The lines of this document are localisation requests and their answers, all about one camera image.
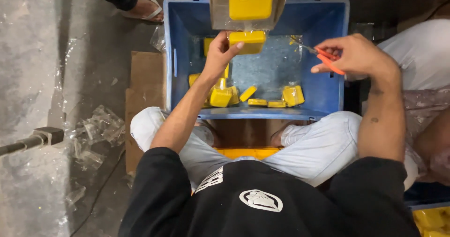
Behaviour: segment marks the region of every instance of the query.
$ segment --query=cardboard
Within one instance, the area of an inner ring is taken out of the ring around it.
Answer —
[[[143,155],[130,135],[130,123],[141,110],[166,106],[165,56],[154,52],[131,52],[130,88],[125,98],[125,158],[127,173],[136,171]]]

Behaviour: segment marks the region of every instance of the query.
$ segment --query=orange scissors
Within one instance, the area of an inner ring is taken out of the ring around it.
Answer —
[[[337,56],[337,55],[332,55],[330,53],[327,53],[326,51],[322,50],[322,49],[318,49],[318,48],[311,48],[309,46],[303,45],[300,43],[300,41],[298,41],[297,39],[295,39],[294,37],[291,37],[292,41],[294,41],[295,43],[299,44],[301,47],[304,47],[306,49],[308,49],[310,51],[310,53],[317,55],[317,57],[325,64],[327,65],[333,72],[344,75],[345,72],[340,70],[339,68],[335,67],[332,65],[332,63],[334,61],[339,60],[341,57]]]

